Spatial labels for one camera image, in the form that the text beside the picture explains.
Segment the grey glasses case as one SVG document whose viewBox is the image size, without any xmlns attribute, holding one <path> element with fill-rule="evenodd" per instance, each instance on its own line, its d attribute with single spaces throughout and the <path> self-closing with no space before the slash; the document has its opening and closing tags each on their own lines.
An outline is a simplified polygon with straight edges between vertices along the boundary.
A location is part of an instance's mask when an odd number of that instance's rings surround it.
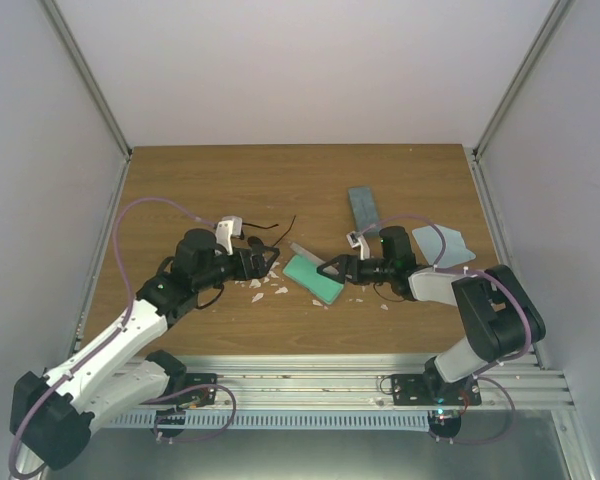
<svg viewBox="0 0 600 480">
<path fill-rule="evenodd" d="M 290 244 L 290 249 L 293 256 L 283 268 L 283 274 L 323 304 L 333 304 L 344 286 L 318 273 L 317 268 L 324 263 L 321 258 L 295 242 Z"/>
</svg>

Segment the blue green glasses case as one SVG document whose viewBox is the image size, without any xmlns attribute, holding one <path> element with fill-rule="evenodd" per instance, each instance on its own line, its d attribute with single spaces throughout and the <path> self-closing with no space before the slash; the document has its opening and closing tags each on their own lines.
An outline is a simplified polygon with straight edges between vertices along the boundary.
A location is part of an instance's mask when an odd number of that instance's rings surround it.
<svg viewBox="0 0 600 480">
<path fill-rule="evenodd" d="M 351 187 L 348 189 L 348 197 L 356 230 L 362 232 L 366 238 L 377 238 L 380 230 L 377 223 L 380 217 L 371 188 Z"/>
</svg>

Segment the blue cleaning cloth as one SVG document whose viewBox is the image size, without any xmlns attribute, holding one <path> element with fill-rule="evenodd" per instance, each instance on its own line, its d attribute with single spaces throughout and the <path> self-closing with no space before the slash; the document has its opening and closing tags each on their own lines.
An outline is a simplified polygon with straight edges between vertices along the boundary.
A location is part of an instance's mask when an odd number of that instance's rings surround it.
<svg viewBox="0 0 600 480">
<path fill-rule="evenodd" d="M 452 268 L 476 258 L 476 254 L 467 248 L 459 231 L 442 225 L 436 227 L 442 233 L 446 243 L 444 255 L 438 262 L 441 268 Z M 412 235 L 426 261 L 433 265 L 442 249 L 442 241 L 436 230 L 431 226 L 420 227 L 414 229 Z"/>
</svg>

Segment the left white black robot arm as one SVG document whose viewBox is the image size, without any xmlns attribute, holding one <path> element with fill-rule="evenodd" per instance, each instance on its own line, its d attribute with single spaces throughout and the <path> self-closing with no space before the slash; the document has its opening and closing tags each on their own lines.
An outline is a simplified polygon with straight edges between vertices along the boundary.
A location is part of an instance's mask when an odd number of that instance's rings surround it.
<svg viewBox="0 0 600 480">
<path fill-rule="evenodd" d="M 267 276 L 279 248 L 257 237 L 237 248 L 232 236 L 223 225 L 215 231 L 187 231 L 174 255 L 131 294 L 121 315 L 96 338 L 57 367 L 42 375 L 27 372 L 16 382 L 9 423 L 12 478 L 66 467 L 103 426 L 136 405 L 183 398 L 186 368 L 164 351 L 148 355 L 127 374 L 114 374 L 184 316 L 203 310 L 201 293 L 222 292 L 228 281 Z"/>
</svg>

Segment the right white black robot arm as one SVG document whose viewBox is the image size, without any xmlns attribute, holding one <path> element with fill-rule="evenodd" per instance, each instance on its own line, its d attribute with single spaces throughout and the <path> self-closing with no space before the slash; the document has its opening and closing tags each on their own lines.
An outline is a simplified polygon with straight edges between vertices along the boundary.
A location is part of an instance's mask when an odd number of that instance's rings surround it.
<svg viewBox="0 0 600 480">
<path fill-rule="evenodd" d="M 417 262 L 401 226 L 380 230 L 382 255 L 373 258 L 363 235 L 353 232 L 356 254 L 339 255 L 318 266 L 319 275 L 339 284 L 390 285 L 407 301 L 435 302 L 457 308 L 464 337 L 430 358 L 421 374 L 394 374 L 397 405 L 459 405 L 471 397 L 476 376 L 500 362 L 517 359 L 546 336 L 544 320 L 506 265 L 487 270 L 453 270 Z"/>
</svg>

